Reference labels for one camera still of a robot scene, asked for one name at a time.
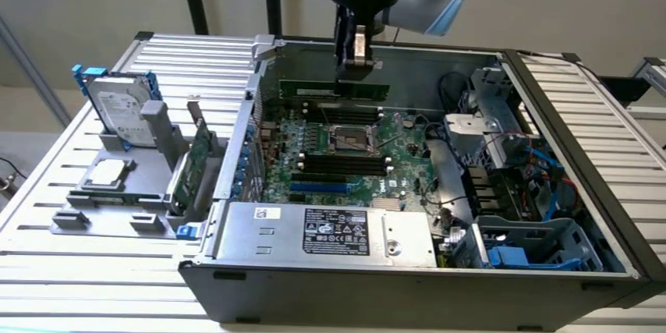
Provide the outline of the silver CPU chip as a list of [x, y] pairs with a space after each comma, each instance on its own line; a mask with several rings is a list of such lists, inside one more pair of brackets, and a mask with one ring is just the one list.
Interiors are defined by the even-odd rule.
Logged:
[[120, 192], [125, 188], [125, 179], [135, 170], [131, 159], [107, 158], [89, 168], [81, 181], [83, 190]]

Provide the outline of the silver chipset heatsink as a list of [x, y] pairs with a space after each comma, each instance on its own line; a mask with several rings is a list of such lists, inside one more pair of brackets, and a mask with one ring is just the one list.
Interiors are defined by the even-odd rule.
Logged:
[[394, 197], [375, 197], [371, 200], [371, 207], [387, 211], [402, 211], [403, 201]]

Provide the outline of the green graphics card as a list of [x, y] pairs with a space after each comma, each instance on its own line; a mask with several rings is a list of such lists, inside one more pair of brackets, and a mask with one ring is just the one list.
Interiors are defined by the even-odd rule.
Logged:
[[218, 144], [216, 137], [210, 131], [200, 109], [200, 97], [198, 95], [188, 97], [187, 110], [192, 117], [196, 132], [174, 173], [172, 177], [175, 180], [168, 188], [168, 213], [174, 216], [183, 216], [196, 206], [196, 197], [204, 179], [207, 160], [214, 154]]

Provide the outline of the blue plastic clip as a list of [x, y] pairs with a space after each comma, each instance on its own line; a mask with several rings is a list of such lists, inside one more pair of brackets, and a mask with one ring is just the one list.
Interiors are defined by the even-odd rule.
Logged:
[[175, 237], [178, 240], [194, 241], [200, 238], [200, 222], [190, 222], [184, 225], [179, 225], [175, 231]]

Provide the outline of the blue-grey plastic disk bay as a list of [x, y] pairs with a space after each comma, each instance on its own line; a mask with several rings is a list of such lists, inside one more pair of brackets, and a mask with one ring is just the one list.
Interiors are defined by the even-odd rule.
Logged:
[[[496, 246], [525, 249], [530, 266], [495, 268], [487, 250]], [[550, 221], [509, 221], [499, 216], [479, 216], [458, 241], [448, 264], [459, 268], [530, 271], [605, 270], [587, 235], [571, 218]]]

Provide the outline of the silver hard disk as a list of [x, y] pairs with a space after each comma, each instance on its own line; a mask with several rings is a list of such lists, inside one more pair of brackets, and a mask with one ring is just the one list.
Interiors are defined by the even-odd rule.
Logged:
[[151, 100], [147, 79], [104, 76], [95, 78], [87, 88], [108, 131], [132, 146], [155, 147], [149, 125], [140, 114]]

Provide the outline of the grey parts rack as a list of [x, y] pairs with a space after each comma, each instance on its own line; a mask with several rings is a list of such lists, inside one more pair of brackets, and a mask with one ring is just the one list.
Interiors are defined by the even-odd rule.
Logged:
[[179, 225], [202, 223], [200, 237], [212, 204], [215, 179], [220, 171], [224, 148], [218, 144], [207, 160], [206, 174], [196, 197], [196, 206], [183, 216], [168, 213], [168, 188], [191, 139], [182, 135], [180, 128], [168, 118], [168, 107], [161, 101], [147, 101], [140, 114], [148, 122], [155, 147], [125, 147], [120, 138], [101, 133], [103, 148], [99, 150], [89, 168], [101, 159], [131, 159], [135, 170], [125, 179], [120, 192], [83, 190], [81, 181], [69, 191], [68, 205], [59, 210], [51, 220], [49, 230], [56, 235], [133, 237], [176, 239]]

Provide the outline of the black fan housing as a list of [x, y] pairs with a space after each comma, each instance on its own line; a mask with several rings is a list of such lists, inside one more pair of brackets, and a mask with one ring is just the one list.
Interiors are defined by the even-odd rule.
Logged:
[[472, 217], [499, 216], [509, 221], [521, 220], [518, 171], [510, 168], [487, 170], [478, 165], [466, 169], [466, 189], [470, 194]]

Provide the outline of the black open PC case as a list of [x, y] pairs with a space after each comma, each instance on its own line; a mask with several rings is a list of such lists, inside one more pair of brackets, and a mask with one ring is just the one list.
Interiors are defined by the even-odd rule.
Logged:
[[[597, 77], [574, 57], [487, 48], [380, 45], [375, 69], [360, 83], [390, 85], [383, 101], [282, 98], [279, 80], [334, 79], [334, 47], [282, 39], [276, 57], [255, 62], [251, 89], [230, 138], [216, 204], [200, 251], [179, 274], [208, 318], [224, 324], [554, 331], [605, 308], [627, 309], [666, 292], [666, 265], [629, 208], [666, 206], [666, 153], [653, 143]], [[456, 111], [476, 69], [500, 68], [515, 93], [509, 104], [522, 128], [538, 136], [518, 171], [521, 220], [571, 218], [605, 270], [530, 271], [448, 264], [475, 219], [467, 165], [451, 144], [446, 116]], [[436, 133], [427, 137], [438, 188], [427, 214], [435, 268], [244, 267], [212, 262], [223, 215], [235, 203], [270, 203], [260, 128], [267, 102], [351, 102], [416, 112]]]

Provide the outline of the blue expansion slot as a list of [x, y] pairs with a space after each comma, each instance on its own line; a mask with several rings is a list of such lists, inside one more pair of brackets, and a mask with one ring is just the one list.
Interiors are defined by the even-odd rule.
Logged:
[[348, 188], [346, 183], [294, 182], [290, 184], [290, 190], [310, 193], [347, 193]]

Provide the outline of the aluminium profile frame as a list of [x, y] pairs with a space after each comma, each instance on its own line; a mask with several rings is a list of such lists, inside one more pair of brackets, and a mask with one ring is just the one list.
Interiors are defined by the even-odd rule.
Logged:
[[631, 77], [647, 88], [627, 105], [629, 113], [635, 119], [666, 120], [666, 59], [643, 57]]

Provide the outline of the blue plastic connector block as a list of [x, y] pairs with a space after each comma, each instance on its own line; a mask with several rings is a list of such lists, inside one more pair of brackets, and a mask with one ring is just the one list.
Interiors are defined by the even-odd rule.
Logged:
[[496, 246], [487, 250], [490, 265], [495, 268], [523, 269], [530, 266], [525, 249], [513, 246]]

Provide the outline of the grey corner bracket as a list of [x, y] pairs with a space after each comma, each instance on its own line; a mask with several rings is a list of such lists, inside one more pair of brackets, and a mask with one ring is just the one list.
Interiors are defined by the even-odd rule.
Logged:
[[260, 62], [276, 57], [276, 54], [284, 45], [284, 41], [276, 35], [259, 34], [252, 41], [252, 61]]

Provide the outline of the metal drive cage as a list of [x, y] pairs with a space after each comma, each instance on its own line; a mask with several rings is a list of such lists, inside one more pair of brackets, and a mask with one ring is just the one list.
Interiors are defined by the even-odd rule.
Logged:
[[456, 111], [446, 116], [451, 144], [467, 165], [495, 169], [527, 164], [527, 147], [539, 137], [522, 128], [509, 104], [514, 93], [500, 68], [471, 73]]

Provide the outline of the CPU socket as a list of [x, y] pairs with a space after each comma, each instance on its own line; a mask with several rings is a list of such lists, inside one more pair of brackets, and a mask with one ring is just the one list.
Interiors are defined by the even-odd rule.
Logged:
[[376, 127], [362, 125], [334, 125], [334, 144], [327, 145], [326, 125], [322, 125], [320, 149], [328, 154], [354, 153], [374, 154], [376, 152]]

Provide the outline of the grey aluminium post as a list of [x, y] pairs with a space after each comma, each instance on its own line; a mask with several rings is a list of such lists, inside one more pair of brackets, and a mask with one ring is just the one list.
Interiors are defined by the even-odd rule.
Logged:
[[53, 115], [57, 123], [65, 128], [72, 122], [72, 117], [67, 111], [64, 103], [59, 99], [59, 95], [51, 88], [44, 77], [36, 68], [35, 63], [31, 60], [19, 40], [16, 39], [12, 30], [0, 15], [0, 41], [7, 46], [9, 54], [13, 56], [21, 70], [36, 89], [41, 101], [44, 102], [51, 114]]

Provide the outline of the green RAM stick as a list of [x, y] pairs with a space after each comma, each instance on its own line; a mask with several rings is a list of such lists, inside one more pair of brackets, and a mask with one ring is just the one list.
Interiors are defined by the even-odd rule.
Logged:
[[279, 80], [282, 98], [336, 98], [351, 101], [383, 101], [390, 85], [315, 80]]

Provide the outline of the black box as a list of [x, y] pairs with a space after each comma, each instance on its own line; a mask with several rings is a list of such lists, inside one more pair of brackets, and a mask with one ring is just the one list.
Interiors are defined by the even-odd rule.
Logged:
[[601, 76], [601, 81], [619, 102], [638, 101], [650, 89], [650, 84], [639, 77]]

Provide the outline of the black RAM slot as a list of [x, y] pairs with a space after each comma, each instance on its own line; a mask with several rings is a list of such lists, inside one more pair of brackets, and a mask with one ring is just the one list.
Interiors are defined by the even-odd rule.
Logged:
[[[328, 121], [331, 122], [334, 119], [342, 119], [343, 122], [350, 122], [352, 119], [376, 119], [378, 113], [375, 114], [362, 114], [362, 113], [346, 113], [346, 112], [330, 112], [327, 113]], [[314, 120], [315, 118], [322, 118], [322, 112], [315, 112], [312, 114], [306, 114], [304, 117], [307, 119]]]
[[384, 166], [382, 164], [364, 165], [358, 163], [306, 163], [304, 162], [304, 170], [315, 170], [315, 169], [342, 169], [342, 170], [384, 170]]
[[327, 114], [327, 117], [323, 117], [322, 113], [315, 113], [310, 114], [306, 117], [307, 122], [315, 122], [315, 123], [331, 123], [331, 124], [354, 124], [354, 125], [371, 125], [374, 124], [379, 119], [374, 116], [356, 116], [356, 115], [336, 115], [336, 114]]
[[379, 168], [303, 168], [303, 173], [324, 175], [372, 175], [387, 176], [384, 167]]
[[358, 165], [383, 165], [383, 157], [343, 157], [335, 155], [307, 155], [303, 159], [307, 164], [358, 164]]
[[384, 156], [367, 156], [367, 155], [348, 155], [348, 154], [304, 154], [304, 160], [319, 161], [368, 161], [383, 162]]
[[379, 105], [358, 104], [351, 102], [322, 102], [322, 101], [304, 101], [300, 105], [303, 108], [323, 108], [323, 109], [356, 109], [356, 110], [376, 110]]
[[326, 113], [330, 112], [346, 112], [346, 113], [362, 113], [362, 114], [375, 114], [378, 112], [378, 109], [375, 107], [320, 107], [320, 106], [310, 106], [307, 108], [302, 108], [303, 113], [312, 114], [315, 112], [324, 111]]

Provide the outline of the silver power supply unit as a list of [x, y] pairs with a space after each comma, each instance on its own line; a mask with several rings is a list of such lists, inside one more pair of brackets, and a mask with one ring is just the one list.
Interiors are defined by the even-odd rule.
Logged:
[[427, 215], [371, 207], [232, 203], [212, 262], [244, 267], [435, 268]]

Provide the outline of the socket locking lever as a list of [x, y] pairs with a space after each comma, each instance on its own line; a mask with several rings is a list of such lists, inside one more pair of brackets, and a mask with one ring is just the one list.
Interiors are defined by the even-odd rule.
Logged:
[[324, 125], [326, 125], [326, 133], [327, 133], [327, 137], [328, 137], [327, 145], [330, 145], [330, 144], [334, 144], [334, 130], [335, 130], [335, 128], [334, 128], [331, 122], [328, 121], [328, 116], [327, 116], [324, 109], [320, 108], [320, 111], [322, 111], [322, 116], [323, 116]]

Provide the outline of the green motherboard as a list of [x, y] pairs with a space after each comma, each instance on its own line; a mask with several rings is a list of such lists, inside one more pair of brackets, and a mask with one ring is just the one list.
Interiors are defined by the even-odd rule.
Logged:
[[[359, 154], [384, 156], [387, 176], [346, 175], [347, 193], [310, 193], [290, 190], [292, 173], [303, 173], [304, 154], [328, 154], [320, 149], [319, 131], [324, 123], [307, 122], [302, 112], [304, 101], [272, 99], [267, 102], [260, 128], [264, 155], [266, 184], [262, 198], [283, 204], [371, 207], [375, 197], [394, 197], [403, 201], [402, 211], [436, 213], [438, 188], [427, 137], [436, 131], [420, 114], [398, 108], [378, 108], [376, 152]], [[402, 121], [412, 119], [415, 126], [404, 129]], [[306, 203], [288, 201], [291, 193], [307, 194]]]

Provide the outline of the hard drive in blue caddy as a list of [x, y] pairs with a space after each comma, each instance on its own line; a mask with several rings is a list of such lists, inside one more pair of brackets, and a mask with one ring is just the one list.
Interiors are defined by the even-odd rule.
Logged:
[[[161, 97], [161, 94], [160, 94], [160, 91], [159, 91], [159, 82], [157, 82], [156, 75], [152, 72], [149, 72], [149, 71], [145, 72], [145, 73], [123, 73], [123, 72], [109, 71], [107, 68], [100, 68], [100, 67], [83, 68], [81, 65], [75, 65], [72, 67], [72, 74], [73, 74], [73, 79], [75, 79], [75, 81], [77, 83], [79, 89], [83, 92], [83, 95], [89, 100], [89, 102], [92, 104], [92, 108], [95, 109], [97, 117], [99, 117], [100, 120], [101, 120], [100, 112], [97, 110], [97, 107], [96, 107], [95, 103], [92, 102], [92, 95], [88, 93], [88, 88], [87, 88], [88, 84], [97, 77], [104, 77], [104, 76], [141, 76], [148, 81], [148, 87], [149, 87], [148, 90], [149, 90], [149, 94], [151, 94], [151, 100], [155, 100], [155, 101], [161, 101], [163, 100], [163, 97]], [[104, 125], [103, 121], [101, 121], [101, 123], [103, 123], [104, 130], [109, 134], [112, 134], [108, 131], [108, 128]], [[125, 142], [123, 139], [121, 139], [121, 142], [125, 144], [125, 147], [135, 147], [128, 142]]]

